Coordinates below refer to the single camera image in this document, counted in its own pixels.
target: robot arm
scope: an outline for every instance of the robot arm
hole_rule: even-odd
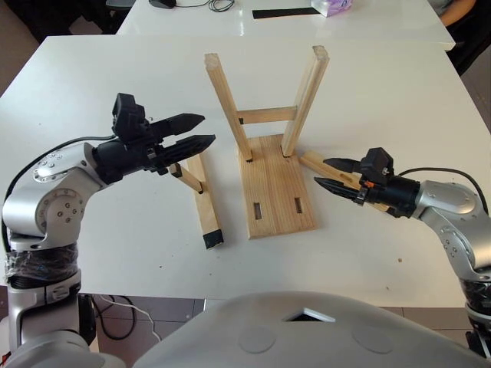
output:
[[[50,335],[55,331],[84,335],[77,299],[81,286],[77,239],[89,198],[141,169],[163,175],[170,164],[201,153],[215,139],[190,136],[162,146],[164,137],[188,132],[204,117],[183,113],[150,124],[144,108],[128,94],[117,95],[113,115],[114,139],[48,154],[33,168],[32,179],[5,200],[2,220],[10,231],[6,276],[13,353],[26,343],[39,343],[44,334],[73,343],[67,334]]]
[[[460,279],[466,309],[482,346],[480,353],[491,357],[491,218],[486,200],[453,182],[419,183],[395,176],[393,160],[381,148],[370,149],[360,162],[326,159],[325,163],[345,172],[361,173],[359,191],[342,182],[315,178],[328,191],[360,205],[383,203],[394,217],[413,217],[433,229]]]

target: white table surface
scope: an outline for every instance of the white table surface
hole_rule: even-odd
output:
[[[178,0],[179,5],[203,0]],[[363,41],[425,41],[455,45],[427,0],[354,0],[335,16],[296,15],[254,19],[252,10],[304,8],[310,0],[237,0],[223,13],[201,8],[161,9],[137,0],[119,35],[272,36]]]
[[[334,196],[306,168],[319,229],[247,240],[236,145],[203,54],[220,54],[239,109],[288,106],[311,57],[310,43],[49,38],[0,99],[0,190],[30,158],[50,147],[77,136],[108,135],[116,93],[134,94],[154,119],[182,112],[206,116],[194,133],[217,136],[206,151],[206,165],[226,243],[205,249],[191,189],[170,175],[135,173],[94,195],[87,207],[79,239],[83,291],[212,299],[256,291],[322,291],[383,306],[462,306],[458,280],[424,223],[394,219]],[[300,153],[310,149],[326,157],[360,159],[368,148],[382,146],[397,171],[464,169],[489,198],[491,138],[441,48],[322,44],[331,62],[300,136]],[[247,126],[246,132],[281,133],[284,127],[264,123]]]

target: wooden board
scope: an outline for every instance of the wooden board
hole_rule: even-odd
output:
[[[272,109],[240,110],[237,116],[242,124],[267,123],[295,119],[297,107],[273,107]]]
[[[249,138],[250,163],[239,151],[249,239],[317,227],[298,157],[283,157],[282,137]]]
[[[203,192],[200,194],[194,191],[196,207],[198,208],[199,222],[203,230],[203,240],[206,249],[213,248],[215,245],[223,243],[222,229],[213,204],[213,195],[206,177],[203,165],[203,154],[200,153],[187,159],[189,172],[201,182]]]
[[[300,163],[307,166],[309,169],[314,170],[317,174],[324,176],[327,179],[342,182],[352,189],[360,189],[360,176],[335,169],[323,161],[323,155],[315,151],[307,151],[302,157],[300,157]],[[369,205],[382,212],[386,212],[389,209],[387,205],[382,205],[381,203],[369,203]]]

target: black electrical tape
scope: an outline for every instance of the black electrical tape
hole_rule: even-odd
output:
[[[206,249],[211,249],[215,245],[223,243],[223,233],[221,229],[217,229],[214,232],[209,232],[203,235],[203,240],[205,241]]]
[[[314,8],[294,8],[294,9],[267,9],[253,10],[252,17],[254,19],[288,17],[290,15],[311,15],[321,14]]]

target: wooden plank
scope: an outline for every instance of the wooden plank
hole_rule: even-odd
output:
[[[307,151],[302,157],[300,157],[300,163],[315,171],[317,174],[328,179],[343,182],[343,184],[352,189],[360,189],[360,176],[350,172],[346,173],[344,171],[335,169],[334,167],[328,165],[327,163],[324,163],[323,161],[324,157],[320,153],[314,151]],[[369,203],[369,205],[375,207],[382,212],[386,212],[389,209],[388,205],[383,205],[381,203]]]
[[[267,123],[270,121],[287,121],[295,119],[296,106],[274,107],[272,109],[240,110],[237,116],[242,124]]]
[[[295,152],[283,157],[283,135],[249,139],[254,160],[239,153],[249,238],[290,234],[317,227]]]
[[[239,117],[237,116],[236,103],[233,100],[225,73],[223,73],[222,64],[220,63],[218,54],[205,54],[205,65],[209,79],[212,81],[216,95],[222,105],[223,112],[229,122],[230,129],[232,129],[233,136],[236,138],[239,150],[244,159],[249,161],[252,159],[251,149],[247,142],[244,128],[240,125]]]
[[[288,122],[283,136],[282,151],[284,157],[289,157],[293,154],[310,107],[314,102],[315,94],[324,76],[325,68],[329,63],[329,56],[324,46],[314,46],[313,50],[314,57],[309,67],[305,70],[295,98],[297,114],[295,119]]]
[[[181,182],[189,186],[191,189],[196,190],[199,194],[203,193],[203,187],[201,182],[191,174],[191,172],[184,169],[179,163],[173,163],[169,166],[169,173],[178,178]]]
[[[205,241],[206,249],[210,249],[215,245],[223,243],[223,234],[213,203],[212,189],[209,186],[203,164],[203,153],[187,159],[187,167],[189,172],[201,182],[203,188],[201,194],[196,191],[194,192],[194,199],[196,200],[199,222],[203,230],[203,240]]]

